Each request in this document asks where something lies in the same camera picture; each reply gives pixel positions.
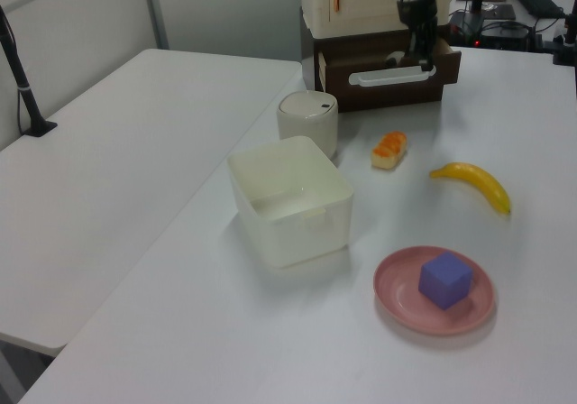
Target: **banana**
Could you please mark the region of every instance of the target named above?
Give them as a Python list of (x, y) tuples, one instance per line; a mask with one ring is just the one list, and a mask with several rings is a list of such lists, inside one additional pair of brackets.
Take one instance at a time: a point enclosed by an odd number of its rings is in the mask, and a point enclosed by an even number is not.
[(495, 210), (505, 215), (511, 213), (511, 202), (507, 191), (483, 168), (465, 162), (451, 162), (438, 170), (431, 171), (429, 176), (432, 179), (449, 177), (467, 181), (481, 191)]

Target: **toy bread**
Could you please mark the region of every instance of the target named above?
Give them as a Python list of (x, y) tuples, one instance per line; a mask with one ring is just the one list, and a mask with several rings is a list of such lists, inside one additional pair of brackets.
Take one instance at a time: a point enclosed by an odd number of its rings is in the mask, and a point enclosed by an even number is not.
[(406, 148), (407, 136), (404, 133), (399, 131), (389, 132), (372, 149), (371, 164), (373, 167), (390, 170), (398, 164)]

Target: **white plastic container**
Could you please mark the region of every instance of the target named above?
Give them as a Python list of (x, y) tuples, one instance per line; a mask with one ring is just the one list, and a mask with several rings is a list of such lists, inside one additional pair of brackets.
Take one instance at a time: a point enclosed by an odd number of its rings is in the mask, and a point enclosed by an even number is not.
[(262, 259), (285, 267), (348, 243), (353, 188), (307, 137), (228, 158), (234, 199)]

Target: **purple cube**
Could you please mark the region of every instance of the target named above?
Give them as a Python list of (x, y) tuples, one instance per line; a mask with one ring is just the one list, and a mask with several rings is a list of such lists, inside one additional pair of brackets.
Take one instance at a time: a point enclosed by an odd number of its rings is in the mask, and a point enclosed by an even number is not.
[(418, 290), (441, 309), (466, 298), (471, 289), (472, 269), (450, 252), (443, 252), (421, 267)]

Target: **white drawer handle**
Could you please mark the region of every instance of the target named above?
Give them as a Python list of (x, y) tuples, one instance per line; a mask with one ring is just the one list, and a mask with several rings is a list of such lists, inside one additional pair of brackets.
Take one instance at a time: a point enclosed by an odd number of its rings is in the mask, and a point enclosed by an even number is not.
[(426, 81), (436, 73), (436, 68), (430, 72), (424, 72), (420, 66), (408, 68), (393, 68), (384, 70), (371, 70), (368, 72), (352, 73), (349, 76), (349, 84), (361, 87), (390, 86), (393, 84), (406, 84), (408, 82)]

